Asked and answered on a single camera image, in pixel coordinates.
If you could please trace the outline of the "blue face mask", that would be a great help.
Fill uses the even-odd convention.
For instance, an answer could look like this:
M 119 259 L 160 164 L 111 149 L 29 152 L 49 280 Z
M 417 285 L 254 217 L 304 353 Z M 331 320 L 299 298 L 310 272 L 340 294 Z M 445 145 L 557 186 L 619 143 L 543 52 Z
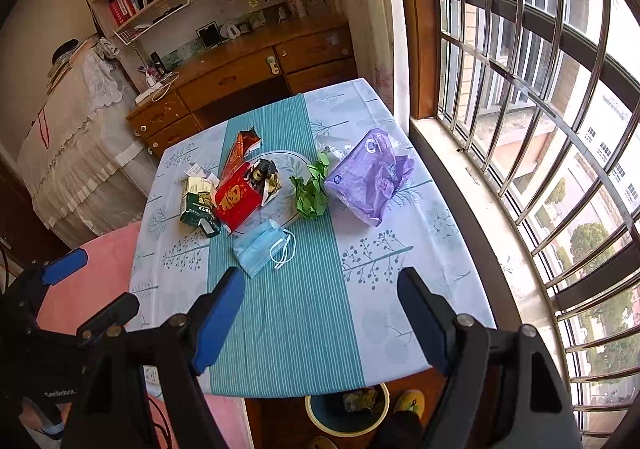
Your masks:
M 270 265 L 279 270 L 292 261 L 296 254 L 293 232 L 277 221 L 268 220 L 233 240 L 232 252 L 244 273 L 255 278 Z

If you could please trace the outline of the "green yellow medicine box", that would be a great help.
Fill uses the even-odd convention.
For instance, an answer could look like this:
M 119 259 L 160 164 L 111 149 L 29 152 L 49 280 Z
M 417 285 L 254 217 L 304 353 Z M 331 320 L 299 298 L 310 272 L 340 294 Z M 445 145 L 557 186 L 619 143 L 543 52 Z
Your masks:
M 213 189 L 213 183 L 205 178 L 186 177 L 180 206 L 180 221 L 200 229 L 207 238 L 220 233 L 219 220 L 214 213 Z

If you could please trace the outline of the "red envelope with gold character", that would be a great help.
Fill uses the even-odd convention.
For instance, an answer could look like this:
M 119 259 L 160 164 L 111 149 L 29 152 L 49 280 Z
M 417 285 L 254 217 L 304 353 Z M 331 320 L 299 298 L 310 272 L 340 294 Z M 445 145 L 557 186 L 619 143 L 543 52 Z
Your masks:
M 250 183 L 252 164 L 244 162 L 224 180 L 214 195 L 214 214 L 235 232 L 262 205 L 262 194 Z

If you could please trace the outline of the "black gold foil wrapper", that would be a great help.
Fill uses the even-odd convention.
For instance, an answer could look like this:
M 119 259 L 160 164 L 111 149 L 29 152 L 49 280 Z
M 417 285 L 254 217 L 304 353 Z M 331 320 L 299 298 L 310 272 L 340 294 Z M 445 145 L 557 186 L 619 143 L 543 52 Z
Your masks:
M 276 163 L 268 158 L 258 158 L 250 165 L 247 180 L 250 187 L 260 195 L 261 206 L 266 206 L 282 189 L 280 172 Z

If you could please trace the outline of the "green plastic bag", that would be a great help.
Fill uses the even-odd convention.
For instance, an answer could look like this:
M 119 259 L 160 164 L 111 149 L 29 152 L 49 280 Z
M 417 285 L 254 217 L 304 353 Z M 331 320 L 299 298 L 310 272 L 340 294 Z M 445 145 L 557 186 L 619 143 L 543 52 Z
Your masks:
M 318 160 L 308 164 L 309 177 L 291 176 L 290 180 L 295 191 L 295 205 L 297 212 L 305 219 L 320 218 L 329 207 L 329 195 L 324 182 L 329 174 L 329 157 L 324 152 L 318 153 Z

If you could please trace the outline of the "purple plastic package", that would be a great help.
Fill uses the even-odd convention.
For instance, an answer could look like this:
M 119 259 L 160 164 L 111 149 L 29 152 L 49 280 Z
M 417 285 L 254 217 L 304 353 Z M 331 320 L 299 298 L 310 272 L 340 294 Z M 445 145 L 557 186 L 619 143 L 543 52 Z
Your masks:
M 372 128 L 329 172 L 324 189 L 370 227 L 382 224 L 388 202 L 405 186 L 414 160 L 397 152 L 399 142 Z

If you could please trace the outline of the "orange foil heat-patch pouch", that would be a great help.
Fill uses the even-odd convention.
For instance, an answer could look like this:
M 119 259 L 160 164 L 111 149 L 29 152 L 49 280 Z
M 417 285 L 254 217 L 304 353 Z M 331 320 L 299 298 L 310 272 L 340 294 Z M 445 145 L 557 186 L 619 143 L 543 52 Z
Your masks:
M 262 139 L 258 136 L 254 127 L 249 130 L 239 131 L 236 135 L 226 163 L 219 177 L 221 182 L 227 181 L 245 162 L 248 154 L 257 151 L 262 145 Z

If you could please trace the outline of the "white purple carton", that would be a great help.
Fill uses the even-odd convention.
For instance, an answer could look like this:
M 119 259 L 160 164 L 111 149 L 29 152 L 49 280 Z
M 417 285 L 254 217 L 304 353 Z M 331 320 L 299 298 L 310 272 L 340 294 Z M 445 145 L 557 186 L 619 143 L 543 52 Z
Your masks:
M 214 188 L 219 186 L 220 180 L 219 178 L 208 169 L 198 165 L 198 163 L 193 163 L 187 170 L 186 175 L 188 177 L 202 178 L 209 181 Z

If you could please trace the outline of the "round cream trash bin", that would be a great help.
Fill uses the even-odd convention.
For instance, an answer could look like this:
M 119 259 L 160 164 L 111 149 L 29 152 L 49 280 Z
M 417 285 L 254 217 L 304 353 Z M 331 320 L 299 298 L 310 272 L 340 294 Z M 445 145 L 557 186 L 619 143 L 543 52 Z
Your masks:
M 353 391 L 305 397 L 306 414 L 320 431 L 341 438 L 373 432 L 390 411 L 390 392 L 384 383 Z

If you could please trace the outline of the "right yellow slipper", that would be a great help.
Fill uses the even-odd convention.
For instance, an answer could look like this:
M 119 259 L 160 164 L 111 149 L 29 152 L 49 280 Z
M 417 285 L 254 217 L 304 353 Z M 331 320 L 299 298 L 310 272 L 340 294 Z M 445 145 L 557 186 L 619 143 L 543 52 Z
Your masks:
M 394 412 L 412 412 L 419 419 L 425 411 L 425 396 L 419 389 L 408 389 L 396 401 Z

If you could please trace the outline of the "yellow slipper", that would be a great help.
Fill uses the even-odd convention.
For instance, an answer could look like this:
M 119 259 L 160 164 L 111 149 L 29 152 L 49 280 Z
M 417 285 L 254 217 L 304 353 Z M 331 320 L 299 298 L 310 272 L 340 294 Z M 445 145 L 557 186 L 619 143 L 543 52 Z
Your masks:
M 318 436 L 311 440 L 307 446 L 308 449 L 337 449 L 336 444 L 324 436 Z
M 419 419 L 425 411 L 425 396 L 419 389 L 408 389 L 396 401 L 394 412 L 412 412 Z

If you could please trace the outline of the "blue white patterned tablecloth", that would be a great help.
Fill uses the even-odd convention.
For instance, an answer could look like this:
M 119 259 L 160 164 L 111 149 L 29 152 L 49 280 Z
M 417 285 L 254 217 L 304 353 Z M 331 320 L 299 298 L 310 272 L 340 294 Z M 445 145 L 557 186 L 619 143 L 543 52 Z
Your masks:
M 254 130 L 258 154 L 283 179 L 305 175 L 320 151 L 341 158 L 373 128 L 394 149 L 413 145 L 364 79 L 309 91 L 233 117 L 168 148 L 146 203 L 130 290 L 140 309 L 135 329 L 184 313 L 235 263 L 227 232 L 206 237 L 180 219 L 186 173 L 219 174 L 239 132 Z M 268 263 L 245 281 L 245 295 L 215 364 L 201 377 L 206 393 L 278 398 L 348 391 L 427 368 L 397 296 L 401 269 L 416 269 L 457 313 L 495 323 L 480 275 L 435 180 L 422 162 L 371 227 L 341 202 L 320 218 L 296 213 L 291 186 L 247 219 L 272 220 L 296 242 L 282 267 Z

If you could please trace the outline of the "left yellow slipper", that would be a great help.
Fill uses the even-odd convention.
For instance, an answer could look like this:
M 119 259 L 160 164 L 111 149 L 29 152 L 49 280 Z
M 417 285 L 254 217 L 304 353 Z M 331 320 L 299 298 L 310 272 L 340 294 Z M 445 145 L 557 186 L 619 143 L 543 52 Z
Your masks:
M 324 436 L 318 436 L 311 440 L 307 446 L 308 449 L 337 449 L 336 444 Z

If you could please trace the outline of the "wooden desk with drawers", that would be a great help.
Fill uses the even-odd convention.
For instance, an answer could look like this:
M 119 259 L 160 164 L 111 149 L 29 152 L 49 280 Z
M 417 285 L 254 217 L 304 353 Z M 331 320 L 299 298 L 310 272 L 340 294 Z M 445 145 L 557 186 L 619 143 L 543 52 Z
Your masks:
M 127 116 L 156 157 L 183 139 L 272 102 L 358 76 L 346 16 L 267 24 L 177 68 L 168 88 Z

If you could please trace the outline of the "metal window grille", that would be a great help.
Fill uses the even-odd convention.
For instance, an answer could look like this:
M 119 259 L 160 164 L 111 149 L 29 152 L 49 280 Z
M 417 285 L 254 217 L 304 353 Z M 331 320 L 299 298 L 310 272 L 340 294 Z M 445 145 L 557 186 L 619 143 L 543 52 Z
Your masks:
M 639 403 L 638 0 L 438 0 L 437 114 L 523 240 L 582 444 Z

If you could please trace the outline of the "cream curtain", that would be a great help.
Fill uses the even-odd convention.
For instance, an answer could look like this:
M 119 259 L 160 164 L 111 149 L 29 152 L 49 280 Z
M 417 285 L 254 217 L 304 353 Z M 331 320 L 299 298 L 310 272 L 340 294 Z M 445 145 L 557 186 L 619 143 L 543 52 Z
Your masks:
M 399 127 L 410 120 L 409 50 L 402 0 L 329 0 L 348 19 L 358 75 L 367 79 Z

